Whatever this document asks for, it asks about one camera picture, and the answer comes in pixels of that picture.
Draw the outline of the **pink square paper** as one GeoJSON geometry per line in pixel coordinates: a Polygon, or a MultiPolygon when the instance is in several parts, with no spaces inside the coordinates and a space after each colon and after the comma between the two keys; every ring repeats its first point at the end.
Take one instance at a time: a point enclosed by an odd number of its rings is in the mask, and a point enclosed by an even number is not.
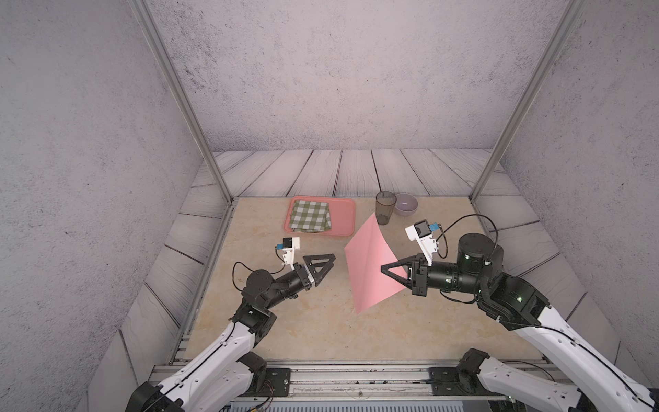
{"type": "Polygon", "coordinates": [[[397,257],[387,244],[372,214],[344,248],[357,313],[403,291],[405,286],[381,272],[397,257]]]}

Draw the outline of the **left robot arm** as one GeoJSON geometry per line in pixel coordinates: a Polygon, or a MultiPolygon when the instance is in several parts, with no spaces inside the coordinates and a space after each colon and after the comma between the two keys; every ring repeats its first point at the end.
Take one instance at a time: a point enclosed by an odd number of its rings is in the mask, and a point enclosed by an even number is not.
{"type": "Polygon", "coordinates": [[[219,411],[249,391],[261,391],[267,362],[253,349],[276,322],[271,308],[319,286],[333,268],[336,256],[323,254],[303,259],[303,264],[293,263],[278,278],[263,269],[252,271],[241,290],[242,301],[220,336],[161,383],[141,384],[125,409],[219,411]]]}

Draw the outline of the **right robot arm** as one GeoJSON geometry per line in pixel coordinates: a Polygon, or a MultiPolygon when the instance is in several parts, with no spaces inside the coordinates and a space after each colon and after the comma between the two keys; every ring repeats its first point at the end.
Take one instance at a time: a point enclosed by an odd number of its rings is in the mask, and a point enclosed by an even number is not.
{"type": "Polygon", "coordinates": [[[570,381],[564,385],[537,377],[472,348],[456,367],[461,390],[474,394],[484,389],[540,411],[656,411],[657,389],[623,373],[537,288],[505,273],[503,253],[486,235],[468,233],[458,241],[454,264],[419,253],[381,267],[413,295],[425,296],[429,289],[471,295],[490,319],[531,343],[570,381]]]}

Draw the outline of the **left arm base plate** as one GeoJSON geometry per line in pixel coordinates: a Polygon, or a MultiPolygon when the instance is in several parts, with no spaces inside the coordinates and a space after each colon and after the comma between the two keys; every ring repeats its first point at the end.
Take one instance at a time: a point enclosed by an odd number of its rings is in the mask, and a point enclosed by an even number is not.
{"type": "Polygon", "coordinates": [[[287,367],[268,367],[252,387],[253,398],[287,398],[290,393],[292,370],[287,367]]]}

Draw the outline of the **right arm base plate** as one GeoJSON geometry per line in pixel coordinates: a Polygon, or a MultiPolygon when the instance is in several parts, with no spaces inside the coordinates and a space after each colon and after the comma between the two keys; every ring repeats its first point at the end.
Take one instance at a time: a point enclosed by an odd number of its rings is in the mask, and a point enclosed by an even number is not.
{"type": "Polygon", "coordinates": [[[430,367],[428,384],[434,396],[500,397],[487,390],[477,374],[457,367],[430,367]]]}

